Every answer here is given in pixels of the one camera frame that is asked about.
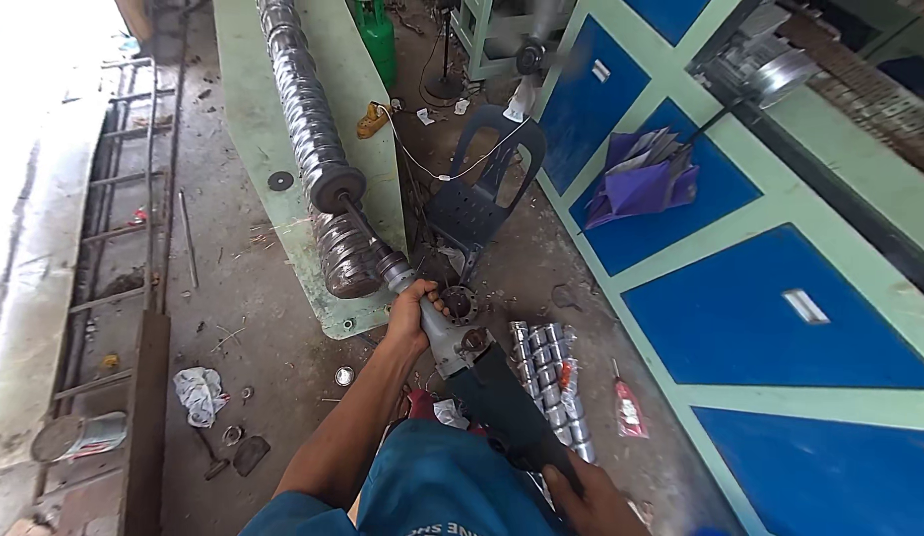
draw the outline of electrical wire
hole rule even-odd
[[[420,164],[419,161],[416,160],[414,156],[412,156],[412,153],[411,153],[411,152],[408,152],[408,149],[406,148],[406,144],[403,143],[402,139],[399,137],[399,133],[398,133],[397,130],[396,130],[396,124],[393,122],[393,116],[390,115],[390,111],[387,110],[385,106],[379,106],[379,107],[377,107],[377,108],[379,109],[379,111],[386,113],[386,117],[388,117],[388,118],[390,119],[390,124],[393,126],[393,134],[396,135],[396,140],[399,142],[399,145],[402,145],[403,151],[406,152],[406,155],[408,156],[409,160],[412,160],[412,162],[413,162],[415,165],[419,166],[419,167],[422,169],[422,171],[428,173],[428,174],[429,174],[429,177],[432,177],[432,178],[435,178],[435,179],[438,179],[438,180],[442,180],[442,181],[455,180],[456,178],[462,177],[462,176],[464,176],[465,174],[467,174],[468,172],[470,172],[471,170],[475,169],[475,166],[479,165],[479,164],[482,162],[482,160],[488,158],[490,154],[492,154],[493,152],[495,152],[496,149],[498,149],[499,147],[502,146],[503,143],[505,143],[505,140],[507,140],[508,138],[512,137],[512,134],[515,134],[516,132],[518,132],[518,129],[522,128],[522,126],[523,126],[525,123],[527,123],[527,122],[529,122],[529,121],[531,120],[531,117],[530,117],[530,116],[529,116],[529,117],[525,117],[525,120],[522,121],[521,123],[518,123],[518,126],[517,126],[516,128],[514,128],[510,133],[508,133],[503,139],[498,140],[498,143],[496,143],[495,146],[492,147],[492,149],[491,149],[489,152],[486,152],[484,155],[482,155],[482,157],[481,157],[479,160],[476,160],[474,164],[468,166],[468,169],[467,169],[466,171],[464,171],[464,172],[458,174],[458,175],[455,176],[455,177],[449,177],[449,176],[447,176],[447,175],[433,175],[432,172],[429,171],[429,170],[426,168],[426,166],[423,166],[422,164]]]

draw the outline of cabinet handle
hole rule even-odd
[[[806,291],[802,288],[785,291],[783,298],[786,298],[789,304],[792,305],[792,308],[796,310],[804,323],[812,325],[829,323],[829,317],[826,316],[826,313],[815,304],[813,298],[810,298],[810,295],[806,294]]]

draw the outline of plastic bag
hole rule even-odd
[[[617,396],[617,435],[627,438],[647,438],[647,429],[641,419],[640,404],[635,394],[621,379],[614,380]]]

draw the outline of green metal frame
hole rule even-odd
[[[711,0],[679,44],[672,47],[624,2],[579,0],[559,53],[567,54],[590,14],[651,77],[614,131],[634,132],[667,97],[699,125],[721,106],[687,74],[685,67],[737,4],[737,0]],[[556,67],[546,78],[535,119],[542,115],[558,75]],[[856,128],[808,88],[797,90],[771,108],[770,115],[924,248],[924,177],[918,170]],[[763,196],[615,275],[608,275],[569,214],[572,204],[603,166],[607,140],[563,196],[544,170],[537,177],[743,526],[750,534],[767,534],[694,416],[692,406],[924,430],[924,390],[676,384],[625,306],[621,293],[791,222],[922,356],[924,296],[733,116],[724,117],[710,128],[708,136],[760,188]],[[527,166],[529,155],[524,152],[523,156],[523,166]]]
[[[349,163],[368,177],[363,198],[367,217],[386,242],[405,250],[393,131],[384,128],[369,139],[356,137],[356,122],[370,101],[389,102],[386,89],[346,2],[297,0],[296,6]],[[298,173],[254,2],[216,0],[214,19],[230,138],[324,333],[345,338],[388,322],[387,305],[394,296],[388,289],[357,299],[336,298],[327,291],[300,181],[283,192],[266,186],[273,172]]]
[[[492,28],[492,0],[462,0],[463,9],[453,9],[453,31],[468,53],[466,74],[469,80],[485,80],[496,76],[515,76],[516,60],[512,57],[491,59],[485,55],[485,41],[497,37]],[[571,2],[567,3],[566,12],[560,13],[553,25],[554,30],[561,30],[570,20]],[[520,15],[506,17],[505,29],[513,33],[529,33],[533,17]]]

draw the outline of plastic chair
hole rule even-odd
[[[449,170],[450,177],[458,175],[461,171],[468,143],[479,128],[489,127],[498,132],[498,138],[492,145],[518,128],[517,132],[485,159],[485,168],[478,180],[472,186],[468,186],[462,177],[451,180],[443,184],[435,196],[426,203],[426,219],[432,229],[465,255],[465,266],[459,276],[460,285],[468,281],[482,250],[488,246],[495,233],[515,210],[518,201],[538,173],[542,160],[545,159],[545,134],[541,127],[533,119],[519,127],[519,123],[502,116],[504,111],[504,107],[492,104],[480,106],[459,136],[456,155]],[[519,145],[528,150],[531,162],[512,203],[508,207],[502,207],[496,202],[498,187]]]

